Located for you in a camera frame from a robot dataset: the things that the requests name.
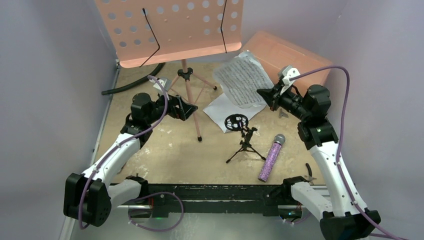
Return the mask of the pink folding music stand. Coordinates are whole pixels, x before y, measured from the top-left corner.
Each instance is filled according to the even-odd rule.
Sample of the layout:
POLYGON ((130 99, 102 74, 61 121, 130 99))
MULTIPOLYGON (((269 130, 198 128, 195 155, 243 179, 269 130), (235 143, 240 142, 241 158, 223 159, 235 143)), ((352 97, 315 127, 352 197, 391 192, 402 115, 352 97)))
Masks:
POLYGON ((97 0, 95 5, 124 68, 180 61, 188 101, 187 60, 242 47, 242 0, 97 0))

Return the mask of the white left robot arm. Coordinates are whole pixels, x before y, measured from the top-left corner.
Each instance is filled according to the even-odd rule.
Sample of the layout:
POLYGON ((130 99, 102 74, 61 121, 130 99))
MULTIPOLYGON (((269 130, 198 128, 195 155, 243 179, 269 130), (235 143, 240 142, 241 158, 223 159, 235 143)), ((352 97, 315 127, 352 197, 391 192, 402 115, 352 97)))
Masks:
POLYGON ((113 209, 128 201, 138 205, 146 203, 149 199, 146 179, 131 175, 113 185, 113 178, 147 143, 154 127, 165 116, 186 121, 197 109, 196 105, 185 102, 179 95, 159 95, 153 101, 147 93, 136 94, 113 145, 88 169, 67 177, 63 214, 79 221, 85 229, 88 225, 100 227, 113 209))

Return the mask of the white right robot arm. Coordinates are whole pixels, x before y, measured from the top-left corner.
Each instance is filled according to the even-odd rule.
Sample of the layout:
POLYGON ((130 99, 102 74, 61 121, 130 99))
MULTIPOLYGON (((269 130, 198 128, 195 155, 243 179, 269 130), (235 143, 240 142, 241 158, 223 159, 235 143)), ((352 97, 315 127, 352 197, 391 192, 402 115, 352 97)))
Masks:
POLYGON ((368 237, 381 222, 378 211, 369 210, 349 176, 342 155, 338 152, 341 139, 327 119, 331 106, 329 90, 318 84, 310 86, 305 95, 280 87, 258 89, 272 111, 279 107, 297 117, 298 135, 317 163, 330 199, 314 191, 302 177, 286 178, 280 196, 288 204, 304 205, 319 221, 326 240, 357 240, 368 237))

